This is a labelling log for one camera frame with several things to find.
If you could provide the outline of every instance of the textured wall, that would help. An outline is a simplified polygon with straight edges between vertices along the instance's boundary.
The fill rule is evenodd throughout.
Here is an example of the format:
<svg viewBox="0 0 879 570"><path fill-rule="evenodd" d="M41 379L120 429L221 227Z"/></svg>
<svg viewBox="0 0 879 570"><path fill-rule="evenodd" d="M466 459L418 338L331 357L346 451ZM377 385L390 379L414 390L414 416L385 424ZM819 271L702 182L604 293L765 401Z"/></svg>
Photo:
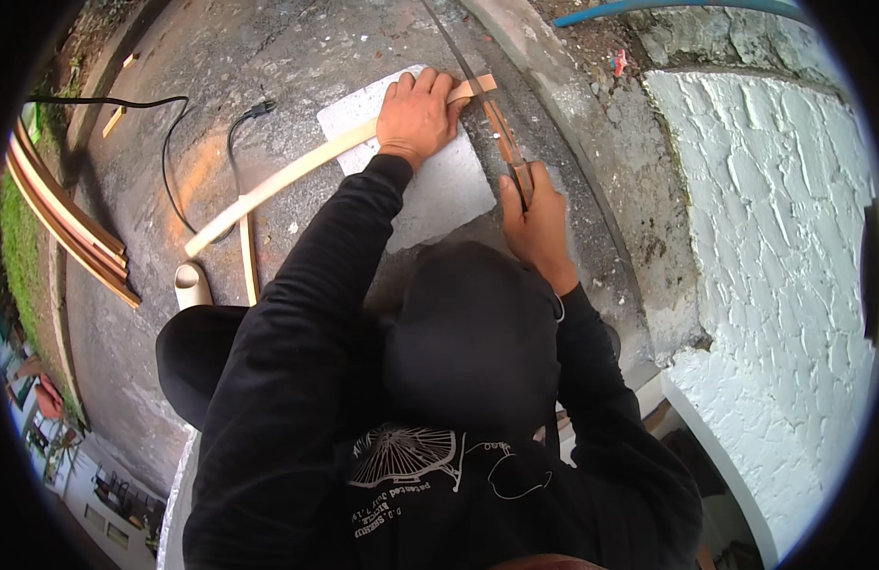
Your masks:
<svg viewBox="0 0 879 570"><path fill-rule="evenodd" d="M873 354L858 259L871 194L852 114L777 79L651 72L687 178L710 350L668 377L714 432L781 557L847 460Z"/></svg>

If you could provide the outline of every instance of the knife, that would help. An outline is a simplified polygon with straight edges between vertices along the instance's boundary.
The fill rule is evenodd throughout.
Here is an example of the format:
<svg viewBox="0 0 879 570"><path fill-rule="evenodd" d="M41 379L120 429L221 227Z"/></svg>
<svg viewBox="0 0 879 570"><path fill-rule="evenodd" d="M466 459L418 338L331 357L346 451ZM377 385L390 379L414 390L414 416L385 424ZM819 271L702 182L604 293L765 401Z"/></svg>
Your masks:
<svg viewBox="0 0 879 570"><path fill-rule="evenodd" d="M471 85L471 91L474 93L474 97L478 99L481 107L484 108L484 112L487 114L487 119L491 121L493 138L496 139L497 148L500 149L502 159L507 165L509 165L510 175L513 177L516 186L519 187L519 194L522 197L522 210L527 211L528 206L532 204L532 195L535 193L535 185L532 183L532 174L528 168L528 163L525 162L525 157L522 156L522 153L519 151L519 146L515 143L513 131L510 130L506 120L502 118L500 106L497 105L497 102L490 96L490 94L481 88L477 76L471 71L471 67L468 65L468 62L465 61L465 57L461 54L459 49L455 46L455 42L452 41L449 32L447 32L442 26L440 19L433 10L430 9L430 6L427 5L427 0L420 1L424 7L427 8L427 13L430 14L433 21L436 22L437 28L440 29L439 32L442 34L443 38L445 38L446 43L449 44L449 49L452 50L452 54L459 62L461 70L464 72L465 78L468 80L468 85Z"/></svg>

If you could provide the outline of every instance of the left hand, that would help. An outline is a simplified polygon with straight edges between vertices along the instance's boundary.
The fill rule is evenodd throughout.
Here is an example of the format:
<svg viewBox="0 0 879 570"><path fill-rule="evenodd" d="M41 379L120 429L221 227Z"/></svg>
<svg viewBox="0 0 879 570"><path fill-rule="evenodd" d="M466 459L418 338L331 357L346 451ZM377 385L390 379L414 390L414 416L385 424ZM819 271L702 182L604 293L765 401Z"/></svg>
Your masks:
<svg viewBox="0 0 879 570"><path fill-rule="evenodd" d="M423 162L445 147L457 134L459 113L470 99L446 99L452 76L424 69L417 81L410 73L389 84L377 120L379 154L400 156L417 171Z"/></svg>

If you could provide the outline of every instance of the wooden stick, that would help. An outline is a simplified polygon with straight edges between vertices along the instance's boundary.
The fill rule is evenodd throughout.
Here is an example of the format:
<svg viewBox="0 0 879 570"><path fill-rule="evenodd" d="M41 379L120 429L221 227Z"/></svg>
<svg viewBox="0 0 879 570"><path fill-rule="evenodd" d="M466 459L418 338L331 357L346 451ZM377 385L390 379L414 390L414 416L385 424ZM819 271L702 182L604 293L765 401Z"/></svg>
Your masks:
<svg viewBox="0 0 879 570"><path fill-rule="evenodd" d="M244 200L241 195L238 201ZM256 281L256 245L252 235L252 212L240 218L240 250L243 252L243 277L246 279L246 298L250 306L259 302L259 282Z"/></svg>
<svg viewBox="0 0 879 570"><path fill-rule="evenodd" d="M24 200L28 202L28 205L34 211L40 222L44 224L46 229L57 238L59 244L66 248L69 255L74 257L82 267L86 268L89 273L96 277L107 288L119 295L119 297L126 301L129 306L137 308L141 302L140 299L126 287L126 284L123 283L117 275L113 274L109 269L103 266L96 257L76 241L72 234L69 234L69 231L65 227L53 218L52 213L40 200L40 197L31 185L31 182L23 176L22 170L15 161L15 157L12 153L6 154L6 161L9 165L9 173L12 174L12 178L15 180L15 184L18 185L18 189L21 191Z"/></svg>
<svg viewBox="0 0 879 570"><path fill-rule="evenodd" d="M113 117L111 117L110 120L108 120L106 122L106 126L104 127L104 130L102 131L104 133L105 139L106 139L106 136L108 134L110 134L110 131L113 131L113 128L116 126L116 122L118 120L122 119L123 115L125 115L125 114L126 114L125 107L120 105L119 107L116 108L116 112L113 114Z"/></svg>
<svg viewBox="0 0 879 570"><path fill-rule="evenodd" d="M37 195L38 200L44 204L45 211L50 212L51 217L56 223L62 225L69 235L84 248L88 249L94 257L100 260L100 263L116 273L120 279L126 279L126 265L121 256L100 244L95 236L91 235L75 217L69 215L68 211L63 211L57 197L47 189L48 185L44 179L38 176L38 172L35 171L34 161L25 153L25 149L19 144L14 133L12 133L12 137L9 139L9 154L12 155L14 164L19 169L19 174L31 185L31 189Z"/></svg>
<svg viewBox="0 0 879 570"><path fill-rule="evenodd" d="M104 249L109 254L119 256L122 265L125 266L126 257L123 256L123 252L126 251L126 246L110 235L107 230L92 220L72 201L66 190L59 185L57 179L47 170L44 161L37 154L34 145L28 139L27 132L24 130L24 125L21 121L15 124L14 139L17 143L22 143L20 148L24 150L22 155L16 153L15 158L25 158L32 166L31 170L26 170L29 174L28 180L44 195L45 199L48 199L55 205L58 212L62 212L64 218L68 218L70 222L74 223L77 233L86 237L88 241L99 245L101 249Z"/></svg>
<svg viewBox="0 0 879 570"><path fill-rule="evenodd" d="M493 80L493 76L490 74L478 77L478 81L485 91L496 88L496 81ZM447 101L451 103L457 98L471 97L472 95L470 85L462 83L452 90ZM228 206L214 220L192 236L192 239L186 243L186 253L189 257L195 257L198 252L205 249L214 239L227 231L227 228L239 222L240 218L246 215L247 212L255 210L261 203L277 194L287 185L307 175L310 171L322 166L326 162L331 161L331 159L339 154L347 152L358 144L365 143L377 136L377 119L368 120L363 125L343 133L337 139L304 154L296 161L291 162L272 176L269 176L261 184L245 194L243 199Z"/></svg>

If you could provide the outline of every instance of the green grass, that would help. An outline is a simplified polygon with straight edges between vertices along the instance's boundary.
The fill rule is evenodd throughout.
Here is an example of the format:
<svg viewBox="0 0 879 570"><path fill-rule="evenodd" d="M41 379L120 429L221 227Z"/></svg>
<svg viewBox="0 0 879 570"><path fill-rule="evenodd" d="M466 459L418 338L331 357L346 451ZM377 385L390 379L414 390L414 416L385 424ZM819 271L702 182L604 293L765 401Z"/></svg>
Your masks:
<svg viewBox="0 0 879 570"><path fill-rule="evenodd" d="M15 299L28 342L39 353L34 299L35 295L46 294L44 281L37 273L37 233L40 226L8 172L0 180L0 230L2 264L9 293Z"/></svg>

